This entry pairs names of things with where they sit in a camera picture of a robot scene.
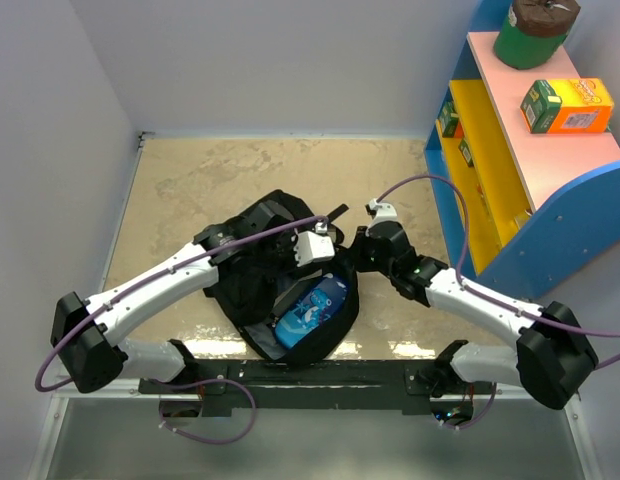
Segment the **black student backpack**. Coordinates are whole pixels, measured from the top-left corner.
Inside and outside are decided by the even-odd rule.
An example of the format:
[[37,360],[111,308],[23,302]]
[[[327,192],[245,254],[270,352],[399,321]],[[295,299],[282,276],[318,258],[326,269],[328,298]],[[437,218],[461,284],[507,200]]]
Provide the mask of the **black student backpack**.
[[[340,228],[330,225],[328,236],[335,247],[334,257],[304,267],[271,268],[262,256],[265,238],[213,258],[219,281],[204,293],[217,301],[240,336],[262,358],[293,366],[321,361],[341,343],[357,319],[358,278],[343,245],[344,234]],[[326,273],[347,282],[349,293],[345,303],[336,315],[292,349],[286,349],[274,333],[277,321],[314,280]]]

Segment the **blue pencil case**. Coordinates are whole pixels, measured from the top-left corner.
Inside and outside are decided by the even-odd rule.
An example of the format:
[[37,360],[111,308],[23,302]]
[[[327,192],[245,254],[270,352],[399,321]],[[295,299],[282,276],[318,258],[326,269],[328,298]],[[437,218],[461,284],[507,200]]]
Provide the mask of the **blue pencil case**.
[[349,286],[341,277],[326,273],[314,280],[304,294],[277,321],[274,333],[286,349],[336,315],[345,303]]

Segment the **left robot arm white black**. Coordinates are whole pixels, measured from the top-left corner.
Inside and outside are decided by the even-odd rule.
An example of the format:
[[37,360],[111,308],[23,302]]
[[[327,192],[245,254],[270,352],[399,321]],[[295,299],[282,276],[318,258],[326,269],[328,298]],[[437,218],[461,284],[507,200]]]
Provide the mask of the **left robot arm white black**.
[[190,390],[198,368],[182,342],[147,343],[130,334],[182,298],[250,267],[296,268],[298,234],[316,221],[314,216],[295,218],[274,200],[260,201],[243,215],[205,227],[166,260],[120,286],[87,299],[66,294],[55,308],[51,355],[61,360],[66,381],[81,393],[96,392],[119,378]]

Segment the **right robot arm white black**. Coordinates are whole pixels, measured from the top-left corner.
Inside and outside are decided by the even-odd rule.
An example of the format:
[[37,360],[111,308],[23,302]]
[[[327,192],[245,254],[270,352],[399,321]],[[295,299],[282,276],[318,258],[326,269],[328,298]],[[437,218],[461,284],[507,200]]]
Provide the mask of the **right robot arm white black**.
[[561,410],[599,364],[570,308],[516,300],[470,281],[418,254],[396,221],[358,227],[350,252],[357,271],[378,272],[402,297],[456,315],[501,340],[499,346],[456,340],[446,347],[421,375],[434,397],[477,382],[507,384]]

